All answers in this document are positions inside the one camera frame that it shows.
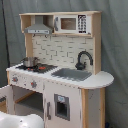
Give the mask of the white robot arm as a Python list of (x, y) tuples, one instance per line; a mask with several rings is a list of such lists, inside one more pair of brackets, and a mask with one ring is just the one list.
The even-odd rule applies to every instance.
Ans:
[(44, 128), (44, 121), (36, 114), (18, 116), (0, 112), (0, 128)]

